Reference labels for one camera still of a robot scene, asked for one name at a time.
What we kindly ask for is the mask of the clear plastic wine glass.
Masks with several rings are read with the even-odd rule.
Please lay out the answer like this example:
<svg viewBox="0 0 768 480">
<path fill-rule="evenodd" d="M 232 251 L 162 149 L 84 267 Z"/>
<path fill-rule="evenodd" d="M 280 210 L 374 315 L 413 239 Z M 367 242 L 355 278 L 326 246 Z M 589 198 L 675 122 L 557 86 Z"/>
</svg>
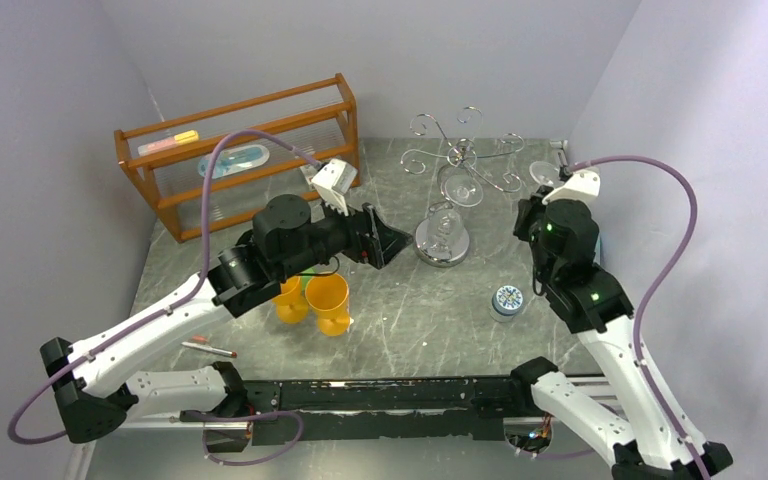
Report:
<svg viewBox="0 0 768 480">
<path fill-rule="evenodd" d="M 543 204 L 547 204 L 546 197 L 555 189 L 563 185 L 560 178 L 560 168 L 547 161 L 537 161 L 529 166 L 529 173 L 537 183 L 538 188 L 534 195 L 539 197 Z"/>
</svg>

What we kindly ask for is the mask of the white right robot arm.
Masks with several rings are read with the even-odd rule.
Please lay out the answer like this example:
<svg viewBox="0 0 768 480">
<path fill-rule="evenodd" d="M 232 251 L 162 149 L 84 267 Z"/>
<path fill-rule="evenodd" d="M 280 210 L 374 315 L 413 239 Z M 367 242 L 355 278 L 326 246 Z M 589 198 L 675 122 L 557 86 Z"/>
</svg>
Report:
<svg viewBox="0 0 768 480">
<path fill-rule="evenodd" d="M 709 479 L 730 467 L 723 443 L 708 440 L 679 406 L 635 326 L 620 282 L 595 261 L 599 228 L 579 200 L 517 203 L 514 236 L 528 244 L 532 286 L 596 361 L 621 412 L 580 391 L 544 357 L 512 370 L 509 399 L 540 410 L 583 440 L 615 479 Z"/>
</svg>

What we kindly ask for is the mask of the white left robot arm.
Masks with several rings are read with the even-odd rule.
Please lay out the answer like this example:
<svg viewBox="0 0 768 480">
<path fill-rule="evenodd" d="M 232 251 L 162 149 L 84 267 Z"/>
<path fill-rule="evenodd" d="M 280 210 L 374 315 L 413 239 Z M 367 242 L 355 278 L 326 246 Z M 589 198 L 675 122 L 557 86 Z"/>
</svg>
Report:
<svg viewBox="0 0 768 480">
<path fill-rule="evenodd" d="M 282 283 L 337 255 L 382 269 L 413 241 L 369 203 L 345 213 L 325 205 L 323 213 L 314 222 L 306 200 L 277 196 L 205 275 L 192 275 L 151 307 L 94 337 L 45 343 L 40 353 L 69 440 L 97 440 L 128 420 L 156 413 L 198 411 L 231 420 L 246 412 L 247 390 L 229 362 L 184 373 L 144 368 L 212 323 L 271 301 Z"/>
</svg>

